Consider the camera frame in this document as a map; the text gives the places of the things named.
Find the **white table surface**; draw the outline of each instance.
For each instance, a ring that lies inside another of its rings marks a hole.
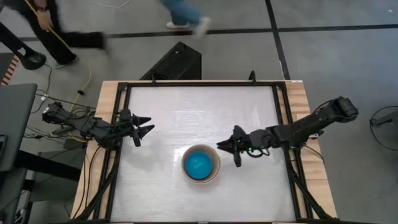
[[[129,109],[150,116],[155,128],[135,147],[123,141],[112,222],[236,222],[294,220],[281,149],[254,159],[216,149],[235,124],[247,133],[277,125],[272,88],[134,87]],[[181,158],[192,145],[207,144],[221,158],[218,177],[197,185],[183,175]]]

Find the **concrete floor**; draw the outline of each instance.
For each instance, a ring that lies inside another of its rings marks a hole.
[[[112,5],[124,2],[97,1]],[[213,29],[271,28],[263,0],[190,2],[214,19]],[[59,1],[59,5],[68,30],[102,30],[109,34],[162,32],[167,30],[164,24],[169,20],[167,11],[155,0],[132,0],[122,9],[101,7],[88,0]],[[398,24],[395,0],[274,0],[272,6],[278,27]],[[34,37],[15,12],[5,9],[0,21],[19,37]],[[342,95],[351,98],[360,111],[355,122],[330,126],[320,138],[338,216],[357,222],[396,223],[398,152],[377,144],[369,131],[369,118],[378,108],[398,105],[398,29],[279,35],[290,77],[304,81],[313,109]],[[80,103],[95,106],[103,80],[139,79],[178,41],[203,54],[203,79],[244,80],[251,70],[259,79],[283,79],[271,32],[208,35],[200,41],[190,36],[114,38],[109,40],[110,56],[98,50],[75,50],[81,62],[53,71],[50,95],[73,100],[77,89],[87,81],[91,67],[93,79]],[[46,54],[40,42],[27,44]],[[0,45],[0,52],[8,49]],[[47,67],[29,72],[19,65],[12,84],[34,82],[44,89],[48,72]],[[55,129],[41,122],[39,114],[32,115],[29,123],[46,131]],[[398,148],[393,126],[377,129],[376,134],[385,144]],[[30,152],[61,150],[57,143],[48,141],[26,140],[22,147]],[[42,202],[34,205],[30,223],[60,222],[66,217],[62,203]]]

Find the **hand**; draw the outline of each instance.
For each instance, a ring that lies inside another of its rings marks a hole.
[[[51,21],[50,11],[38,11],[37,12],[37,20],[39,22],[40,27],[46,32],[50,32],[50,28],[53,27]]]

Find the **blue liquid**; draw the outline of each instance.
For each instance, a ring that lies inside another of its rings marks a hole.
[[[185,161],[185,170],[195,180],[205,179],[213,170],[210,156],[204,152],[190,154]]]

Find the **black box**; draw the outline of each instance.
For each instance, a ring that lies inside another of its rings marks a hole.
[[[201,53],[178,42],[140,80],[201,80]]]

